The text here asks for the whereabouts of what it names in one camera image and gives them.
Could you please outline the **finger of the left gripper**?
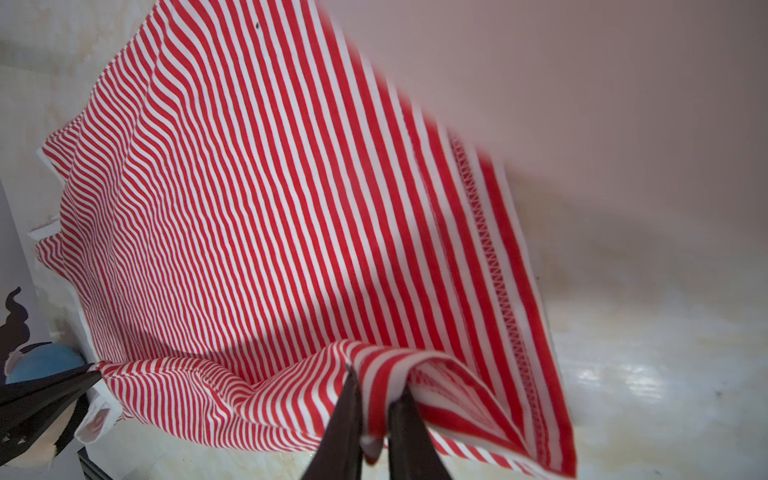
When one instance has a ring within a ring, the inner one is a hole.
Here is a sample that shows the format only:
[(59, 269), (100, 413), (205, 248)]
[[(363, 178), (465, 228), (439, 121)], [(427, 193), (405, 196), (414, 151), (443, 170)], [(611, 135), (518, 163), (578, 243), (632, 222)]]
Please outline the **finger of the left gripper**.
[(81, 395), (64, 407), (62, 400), (46, 406), (19, 400), (1, 406), (1, 464), (49, 465), (74, 440), (88, 410)]
[(102, 375), (90, 365), (58, 374), (3, 385), (1, 419), (23, 420), (50, 406), (68, 406), (100, 381)]

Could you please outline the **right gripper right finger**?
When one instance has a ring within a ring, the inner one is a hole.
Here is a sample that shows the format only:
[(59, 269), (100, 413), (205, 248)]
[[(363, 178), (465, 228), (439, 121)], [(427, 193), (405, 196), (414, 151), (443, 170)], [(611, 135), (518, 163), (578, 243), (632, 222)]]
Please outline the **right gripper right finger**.
[(451, 480), (408, 387), (388, 409), (392, 480)]

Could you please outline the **red white striped tank top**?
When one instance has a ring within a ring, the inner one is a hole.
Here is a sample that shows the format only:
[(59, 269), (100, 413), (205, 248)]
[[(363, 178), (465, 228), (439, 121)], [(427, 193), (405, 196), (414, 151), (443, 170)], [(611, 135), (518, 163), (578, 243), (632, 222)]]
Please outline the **red white striped tank top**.
[(504, 168), (313, 2), (156, 2), (41, 155), (64, 189), (38, 259), (127, 416), (307, 451), (354, 373), (369, 456), (409, 390), (439, 452), (576, 475)]

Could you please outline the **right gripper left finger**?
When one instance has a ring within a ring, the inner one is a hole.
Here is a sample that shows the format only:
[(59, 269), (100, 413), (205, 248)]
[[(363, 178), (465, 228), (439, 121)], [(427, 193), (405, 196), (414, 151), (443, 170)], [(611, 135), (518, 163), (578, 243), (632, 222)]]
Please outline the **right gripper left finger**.
[(359, 381), (349, 368), (325, 433), (302, 480), (359, 480), (363, 452), (363, 406)]

